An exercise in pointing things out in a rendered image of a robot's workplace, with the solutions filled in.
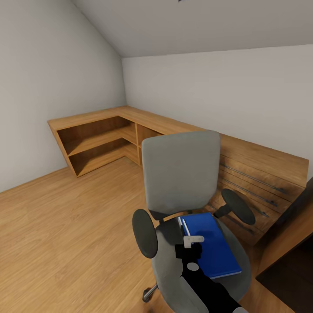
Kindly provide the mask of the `swivel chair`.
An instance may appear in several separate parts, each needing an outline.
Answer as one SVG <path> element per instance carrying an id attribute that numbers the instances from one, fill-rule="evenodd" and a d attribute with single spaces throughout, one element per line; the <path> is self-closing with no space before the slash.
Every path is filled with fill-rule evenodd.
<path id="1" fill-rule="evenodd" d="M 141 253 L 151 259 L 156 285 L 144 290 L 143 302 L 158 288 L 175 313 L 201 313 L 184 292 L 180 276 L 182 259 L 176 258 L 175 245 L 184 244 L 178 217 L 163 219 L 176 213 L 203 209 L 216 194 L 220 164 L 220 134 L 214 130 L 172 133 L 142 141 L 142 164 L 147 208 L 159 225 L 154 228 L 145 209 L 132 218 L 133 232 Z M 212 216 L 241 268 L 239 274 L 212 279 L 222 284 L 237 302 L 248 292 L 252 271 L 249 259 L 233 232 L 219 219 L 233 212 L 248 225 L 256 218 L 234 191 L 221 191 L 226 204 Z"/>

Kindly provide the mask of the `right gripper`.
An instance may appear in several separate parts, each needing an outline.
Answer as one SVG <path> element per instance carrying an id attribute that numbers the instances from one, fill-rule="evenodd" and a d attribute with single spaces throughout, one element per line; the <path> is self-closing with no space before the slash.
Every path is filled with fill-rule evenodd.
<path id="1" fill-rule="evenodd" d="M 177 259 L 182 259 L 186 255 L 192 255 L 195 256 L 196 259 L 201 258 L 201 252 L 202 252 L 202 246 L 200 245 L 199 242 L 192 243 L 191 248 L 184 248 L 184 244 L 177 244 L 175 245 L 175 252 L 176 252 L 176 258 Z"/>

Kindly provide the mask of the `folder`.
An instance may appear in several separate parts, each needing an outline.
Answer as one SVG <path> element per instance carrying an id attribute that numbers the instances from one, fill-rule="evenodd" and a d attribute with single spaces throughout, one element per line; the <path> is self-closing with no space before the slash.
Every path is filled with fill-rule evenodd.
<path id="1" fill-rule="evenodd" d="M 205 276 L 212 280 L 242 271 L 211 213 L 178 217 L 182 235 L 188 236 L 183 220 L 191 236 L 204 238 L 200 242 L 202 252 L 197 262 Z"/>

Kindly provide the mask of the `pen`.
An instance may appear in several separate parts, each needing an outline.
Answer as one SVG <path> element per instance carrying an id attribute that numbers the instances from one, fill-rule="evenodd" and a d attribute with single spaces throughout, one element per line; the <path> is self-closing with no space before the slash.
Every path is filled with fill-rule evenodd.
<path id="1" fill-rule="evenodd" d="M 187 231 L 188 235 L 190 236 L 190 233 L 189 233 L 189 231 L 188 231 L 188 228 L 187 228 L 186 222 L 185 222 L 184 220 L 183 220 L 183 223 L 184 223 L 184 226 L 185 226 L 185 228 L 186 228 L 186 231 Z"/>

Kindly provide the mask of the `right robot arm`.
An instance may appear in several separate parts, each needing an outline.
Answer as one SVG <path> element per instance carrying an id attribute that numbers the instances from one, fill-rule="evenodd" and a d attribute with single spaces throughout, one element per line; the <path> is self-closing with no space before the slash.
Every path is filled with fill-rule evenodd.
<path id="1" fill-rule="evenodd" d="M 183 236 L 184 244 L 175 245 L 176 258 L 182 259 L 181 286 L 201 313 L 248 313 L 226 288 L 205 276 L 197 259 L 201 258 L 203 236 Z"/>

